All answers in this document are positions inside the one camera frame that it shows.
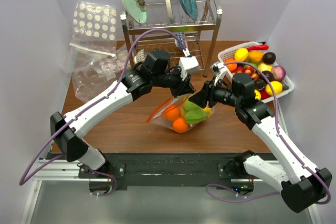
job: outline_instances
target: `white basket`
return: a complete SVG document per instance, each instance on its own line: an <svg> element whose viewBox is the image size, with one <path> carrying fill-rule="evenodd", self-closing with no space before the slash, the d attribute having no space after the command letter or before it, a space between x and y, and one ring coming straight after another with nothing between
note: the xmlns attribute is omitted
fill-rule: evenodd
<svg viewBox="0 0 336 224"><path fill-rule="evenodd" d="M234 59L235 58L235 52L239 48L248 48L248 47L252 47L252 46L256 46L256 45L261 45L261 44L258 43L258 42L255 42L255 41L251 41L251 42L242 43L242 44L234 46L234 47L227 48L227 49L225 49L224 51L221 51L218 54L218 59L220 60L220 62L224 62L227 59ZM278 65L276 62L274 62L272 64L273 67L276 66L276 65ZM233 76L233 74L230 71L227 71L226 77L229 79L230 82L232 82L232 76ZM283 90L283 92L281 92L280 94L277 95L277 98L283 97L284 95L288 94L289 92L293 91L293 89L294 89L294 83L289 79L289 77L287 75L282 80L282 82L284 84L286 84L289 87L289 89L288 90ZM270 101L273 101L273 100L274 100L274 98L273 98L273 96L271 96L269 98L263 99L262 101L264 103L267 103L267 102L270 102Z"/></svg>

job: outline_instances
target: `metal dish rack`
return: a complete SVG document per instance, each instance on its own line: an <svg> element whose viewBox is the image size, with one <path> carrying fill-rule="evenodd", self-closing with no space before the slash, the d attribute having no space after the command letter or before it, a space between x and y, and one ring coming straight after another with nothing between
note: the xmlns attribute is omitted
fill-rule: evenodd
<svg viewBox="0 0 336 224"><path fill-rule="evenodd" d="M174 22L170 22L168 19L165 0L145 0L145 2L147 6L146 23L139 24L127 11L124 11L120 15L127 49L130 50L132 43L138 35L153 28L163 28L173 33L185 32L189 51L192 56L197 58L201 69L204 69L203 76L207 77L222 20L223 10L219 0L196 0L198 9L198 18L196 21L193 21L184 13L179 0L171 0ZM204 62L199 43L201 32L206 30L212 31L212 41L207 54L207 60ZM167 50L171 54L172 66L177 65L179 58L184 56L183 52L176 47L174 38L164 33L145 36L138 43L133 56L142 48L145 48L148 52L154 48ZM131 65L134 66L133 58L131 58Z"/></svg>

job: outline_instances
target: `clear plastic bag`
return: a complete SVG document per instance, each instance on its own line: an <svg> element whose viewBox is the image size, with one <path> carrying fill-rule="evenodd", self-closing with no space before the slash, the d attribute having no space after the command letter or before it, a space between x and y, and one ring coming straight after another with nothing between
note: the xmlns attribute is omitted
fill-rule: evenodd
<svg viewBox="0 0 336 224"><path fill-rule="evenodd" d="M116 52L117 12L109 5L80 1L74 11L70 57L63 70L72 72L75 96L88 102L104 91L123 69Z"/></svg>
<svg viewBox="0 0 336 224"><path fill-rule="evenodd" d="M166 100L153 111L147 122L183 133L207 120L214 113L214 108L202 109L188 99L189 95L184 95Z"/></svg>

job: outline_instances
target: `brown table surface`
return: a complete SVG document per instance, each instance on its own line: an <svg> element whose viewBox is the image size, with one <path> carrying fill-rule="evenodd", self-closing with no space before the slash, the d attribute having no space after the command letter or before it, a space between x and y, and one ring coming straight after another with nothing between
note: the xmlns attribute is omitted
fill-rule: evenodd
<svg viewBox="0 0 336 224"><path fill-rule="evenodd" d="M212 62L220 51L244 41L218 41ZM201 41L203 59L206 61L210 41ZM201 89L205 80L203 71L194 73L192 84ZM75 97L72 83L66 96L63 114L82 105ZM169 89L153 88L150 94L115 111L98 123L85 140L105 153L230 153L269 152L267 146L237 118L234 108L217 104L214 114L186 133L176 133L162 126L146 123L151 112L171 97ZM52 152L59 153L56 144Z"/></svg>

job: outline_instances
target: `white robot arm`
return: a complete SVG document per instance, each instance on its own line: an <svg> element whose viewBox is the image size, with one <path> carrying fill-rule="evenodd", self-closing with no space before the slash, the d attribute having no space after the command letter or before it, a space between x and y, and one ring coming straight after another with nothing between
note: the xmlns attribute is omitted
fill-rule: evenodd
<svg viewBox="0 0 336 224"><path fill-rule="evenodd" d="M142 64L127 70L114 93L110 91L117 85L115 81L104 92L87 102L80 108L62 116L54 113L51 120L51 133L56 132L64 124L72 120L71 128L67 128L55 139L67 161L79 160L92 170L106 172L108 162L103 154L89 145L83 137L106 116L135 101L151 91L152 87L170 88L173 96L193 93L190 74L199 70L195 57L183 57L178 66L167 69L170 55L167 51L155 49L148 54Z"/></svg>
<svg viewBox="0 0 336 224"><path fill-rule="evenodd" d="M113 94L108 95L117 82L65 116L59 113L52 115L52 133L69 120L74 120L71 128L65 129L55 139L67 161L79 160L92 170L106 173L109 162L99 150L83 140L92 127L118 108L149 93L152 87L170 88L173 96L194 92L190 83L190 73L199 68L196 58L181 58L178 67L167 70L169 57L168 52L156 49L149 53L141 67L136 66L126 72ZM262 179L281 192L285 203L295 212L300 212L322 199L326 192L316 180L316 176L329 187L332 178L330 172L326 168L318 169L299 151L281 128L279 132L277 131L272 111L263 102L255 100L255 85L249 75L244 73L234 75L233 85L230 88L222 86L222 79L228 70L224 64L217 62L212 65L212 70L216 77L212 81L206 81L202 90L190 97L190 101L203 108L213 107L217 102L234 106L238 118L266 143L283 167L279 169L248 151L237 156L225 168L236 172L238 176L254 175ZM85 109L86 111L77 118L77 113ZM304 166L293 153L304 160Z"/></svg>
<svg viewBox="0 0 336 224"><path fill-rule="evenodd" d="M282 165L279 169L253 152L248 151L226 165L226 170L238 176L254 175L281 193L289 208L300 212L326 196L332 175L326 169L318 169L295 146L289 136L275 124L273 112L261 101L255 99L255 84L248 74L237 73L233 77L232 88L222 86L222 78L228 71L223 63L211 66L216 77L205 82L202 90L189 98L201 107L212 107L217 102L235 107L238 118L246 124L268 146Z"/></svg>

